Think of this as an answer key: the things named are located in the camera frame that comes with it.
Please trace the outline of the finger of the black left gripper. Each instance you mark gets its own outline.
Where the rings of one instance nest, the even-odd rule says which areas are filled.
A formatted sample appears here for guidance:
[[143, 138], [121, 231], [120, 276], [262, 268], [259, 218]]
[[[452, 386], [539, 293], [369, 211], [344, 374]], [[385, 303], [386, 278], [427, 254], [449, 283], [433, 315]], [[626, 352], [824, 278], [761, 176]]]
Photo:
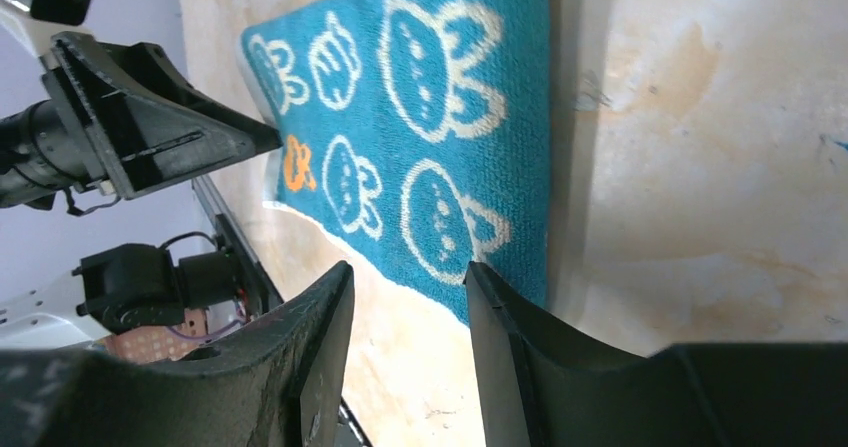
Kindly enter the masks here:
[[122, 199], [152, 192], [278, 149], [277, 129], [194, 88], [163, 48], [103, 43], [62, 32], [42, 81], [60, 128], [40, 152], [64, 183], [111, 183]]

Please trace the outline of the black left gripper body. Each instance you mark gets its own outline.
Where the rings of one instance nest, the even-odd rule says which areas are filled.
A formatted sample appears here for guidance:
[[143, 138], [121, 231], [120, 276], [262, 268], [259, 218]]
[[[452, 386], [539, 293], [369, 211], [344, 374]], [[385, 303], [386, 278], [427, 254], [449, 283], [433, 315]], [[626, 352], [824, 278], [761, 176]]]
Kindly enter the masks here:
[[1, 206], [49, 211], [57, 194], [85, 192], [98, 179], [85, 162], [93, 152], [68, 133], [54, 102], [37, 102], [1, 120]]

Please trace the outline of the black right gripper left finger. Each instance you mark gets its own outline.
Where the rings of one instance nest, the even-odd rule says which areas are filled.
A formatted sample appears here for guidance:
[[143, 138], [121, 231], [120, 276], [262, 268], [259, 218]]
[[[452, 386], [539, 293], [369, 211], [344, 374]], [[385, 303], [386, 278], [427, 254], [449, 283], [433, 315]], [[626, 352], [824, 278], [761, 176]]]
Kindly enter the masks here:
[[5, 446], [331, 446], [354, 311], [354, 271], [177, 361], [83, 348], [1, 355]]

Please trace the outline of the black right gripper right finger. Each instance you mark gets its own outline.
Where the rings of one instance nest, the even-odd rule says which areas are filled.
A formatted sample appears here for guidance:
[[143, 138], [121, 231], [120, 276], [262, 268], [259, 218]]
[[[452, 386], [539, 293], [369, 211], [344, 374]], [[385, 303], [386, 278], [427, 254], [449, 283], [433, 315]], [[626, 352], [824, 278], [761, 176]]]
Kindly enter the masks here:
[[689, 343], [640, 357], [469, 265], [490, 446], [843, 446], [845, 343]]

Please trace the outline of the patterned teal yellow towel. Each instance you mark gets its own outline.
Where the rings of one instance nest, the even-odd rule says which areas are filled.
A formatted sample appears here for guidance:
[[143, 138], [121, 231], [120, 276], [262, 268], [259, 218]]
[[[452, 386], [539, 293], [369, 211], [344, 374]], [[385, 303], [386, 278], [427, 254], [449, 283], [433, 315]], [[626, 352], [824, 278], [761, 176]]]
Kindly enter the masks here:
[[282, 140], [265, 206], [461, 321], [472, 262], [543, 305], [549, 33], [548, 0], [317, 0], [246, 28]]

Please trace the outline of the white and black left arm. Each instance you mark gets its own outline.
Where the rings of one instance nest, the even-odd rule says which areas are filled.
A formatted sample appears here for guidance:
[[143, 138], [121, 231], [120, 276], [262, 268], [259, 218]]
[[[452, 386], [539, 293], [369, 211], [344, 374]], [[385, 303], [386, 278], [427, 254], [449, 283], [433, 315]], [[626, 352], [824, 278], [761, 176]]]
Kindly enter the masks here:
[[[51, 37], [48, 98], [1, 122], [1, 204], [71, 216], [75, 193], [111, 186], [110, 205], [274, 151], [278, 131], [195, 89], [161, 47]], [[175, 259], [168, 243], [127, 243], [83, 258], [70, 273], [1, 305], [5, 350], [52, 349], [140, 327], [173, 328], [191, 311], [268, 303], [251, 286], [245, 250], [218, 225], [208, 253]]]

